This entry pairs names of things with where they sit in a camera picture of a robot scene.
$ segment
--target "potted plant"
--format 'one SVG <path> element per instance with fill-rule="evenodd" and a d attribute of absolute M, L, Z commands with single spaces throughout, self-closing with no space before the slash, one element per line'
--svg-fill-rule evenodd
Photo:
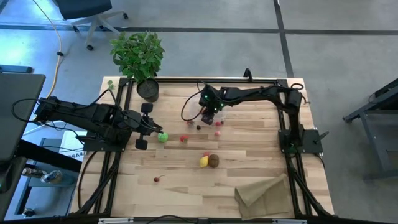
<path fill-rule="evenodd" d="M 119 66 L 119 72 L 137 82 L 138 94 L 148 102 L 159 97 L 159 84 L 154 80 L 165 50 L 160 46 L 157 34 L 138 33 L 111 40 L 113 63 Z"/>

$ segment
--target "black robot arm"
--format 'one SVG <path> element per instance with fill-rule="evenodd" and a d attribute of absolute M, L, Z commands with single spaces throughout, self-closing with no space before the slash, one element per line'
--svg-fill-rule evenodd
<path fill-rule="evenodd" d="M 285 93 L 285 102 L 280 100 L 279 94 Z M 201 91 L 199 104 L 204 107 L 202 121 L 212 124 L 214 114 L 225 106 L 235 106 L 245 101 L 267 100 L 276 105 L 289 116 L 289 144 L 301 146 L 303 144 L 303 126 L 300 124 L 300 105 L 302 94 L 295 88 L 282 86 L 260 87 L 241 90 L 234 87 L 221 87 L 219 90 L 205 85 Z"/>
<path fill-rule="evenodd" d="M 143 136 L 153 132 L 162 132 L 162 127 L 155 124 L 148 112 L 152 104 L 142 105 L 140 113 L 133 110 L 122 111 L 117 105 L 97 104 L 80 105 L 61 101 L 57 97 L 41 98 L 35 110 L 36 122 L 64 121 L 89 131 L 87 136 L 77 138 L 85 144 L 102 151 L 123 151 L 131 133 L 140 133 L 136 141 L 138 149 L 146 149 L 147 142 Z"/>

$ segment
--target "concrete floor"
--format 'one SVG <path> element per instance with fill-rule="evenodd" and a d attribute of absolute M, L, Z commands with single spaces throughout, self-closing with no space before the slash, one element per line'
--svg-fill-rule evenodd
<path fill-rule="evenodd" d="M 39 0 L 56 24 L 63 21 L 50 0 Z M 280 0 L 286 29 L 398 30 L 394 0 Z M 118 27 L 198 27 L 277 29 L 273 0 L 118 0 L 112 11 L 124 9 L 128 21 L 115 17 Z M 47 25 L 32 2 L 9 0 L 1 24 Z M 47 76 L 49 91 L 58 50 L 54 31 L 0 30 L 0 63 L 28 65 Z M 84 45 L 86 33 L 60 32 L 65 57 L 54 95 L 89 103 L 104 75 L 120 75 L 109 51 L 110 32 L 96 32 L 95 50 Z M 279 34 L 159 32 L 166 55 L 162 75 L 240 77 L 246 67 L 256 77 L 287 77 Z M 323 140 L 326 176 L 335 213 L 344 218 L 396 223 L 398 180 L 364 183 L 377 172 L 374 154 L 360 122 L 342 117 L 365 104 L 368 96 L 397 78 L 398 38 L 387 35 L 287 35 L 294 77 L 304 78 L 313 119 L 330 131 Z M 44 129 L 26 137 L 60 138 Z M 52 194 L 42 198 L 50 200 Z"/>

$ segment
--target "wood grain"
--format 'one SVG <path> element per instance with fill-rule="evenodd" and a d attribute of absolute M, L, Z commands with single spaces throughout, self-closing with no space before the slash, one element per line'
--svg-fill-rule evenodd
<path fill-rule="evenodd" d="M 119 77 L 104 77 L 101 92 L 108 87 L 106 83 L 109 80 L 118 86 Z M 301 78 L 288 79 L 289 85 L 293 83 L 304 84 Z M 222 127 L 206 126 L 199 120 L 195 121 L 202 126 L 198 131 L 195 126 L 189 127 L 180 117 L 187 98 L 197 92 L 196 84 L 159 85 L 159 100 L 154 103 L 150 115 L 164 127 L 169 140 L 166 143 L 158 142 L 157 136 L 152 134 L 146 137 L 148 150 L 140 151 L 134 148 L 138 135 L 131 136 L 122 154 L 112 216 L 157 217 L 174 214 L 183 217 L 239 218 L 238 205 L 234 200 L 235 186 L 272 179 L 286 173 L 285 160 L 277 139 L 279 120 L 275 106 L 268 101 L 244 102 L 228 108 Z M 212 85 L 215 88 L 221 87 L 218 84 Z M 259 85 L 248 83 L 223 86 L 257 88 Z M 305 89 L 301 92 L 307 98 Z M 123 94 L 121 105 L 124 105 L 125 90 Z M 133 88 L 130 110 L 139 111 L 144 102 Z M 100 103 L 113 104 L 113 100 L 106 94 Z M 191 117 L 190 113 L 190 106 L 187 106 L 184 117 Z M 308 104 L 302 105 L 300 116 L 305 128 L 313 128 Z M 219 137 L 214 135 L 217 130 L 221 131 Z M 179 141 L 183 134 L 190 137 L 186 143 Z M 204 152 L 219 155 L 219 167 L 200 168 L 199 159 Z M 83 203 L 98 185 L 103 157 L 103 153 L 97 153 L 88 165 L 81 189 Z M 324 208 L 333 213 L 321 162 L 315 156 L 303 155 L 303 163 L 310 190 Z M 154 177 L 160 175 L 164 175 L 160 182 L 154 182 Z M 106 197 L 107 194 L 103 198 L 101 210 L 106 204 Z M 300 191 L 298 197 L 304 212 Z M 76 210 L 75 196 L 71 212 Z M 291 211 L 269 217 L 292 216 Z"/>

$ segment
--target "beige towel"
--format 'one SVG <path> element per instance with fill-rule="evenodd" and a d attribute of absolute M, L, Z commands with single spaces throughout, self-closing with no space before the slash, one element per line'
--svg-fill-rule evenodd
<path fill-rule="evenodd" d="M 289 191 L 285 187 L 286 175 L 235 188 L 242 220 L 290 211 Z"/>

